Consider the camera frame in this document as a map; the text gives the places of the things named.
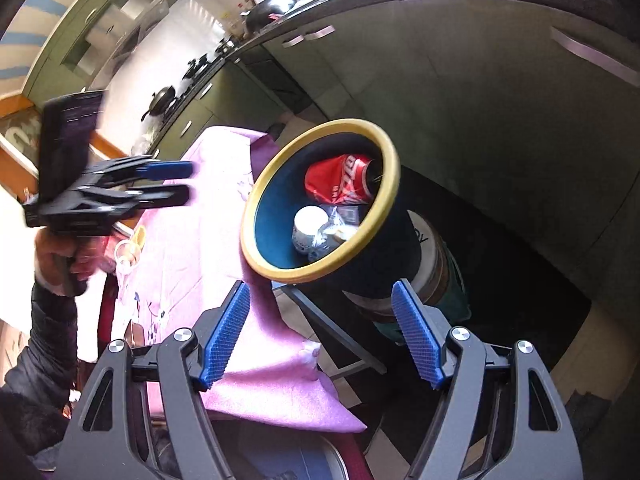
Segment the person left hand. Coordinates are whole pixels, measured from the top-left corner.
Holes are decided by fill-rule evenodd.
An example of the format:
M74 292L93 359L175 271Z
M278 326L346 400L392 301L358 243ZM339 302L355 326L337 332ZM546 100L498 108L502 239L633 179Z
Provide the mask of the person left hand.
M40 229L35 237L35 280L52 294L74 298L82 295L86 281L105 262L106 236L69 237Z

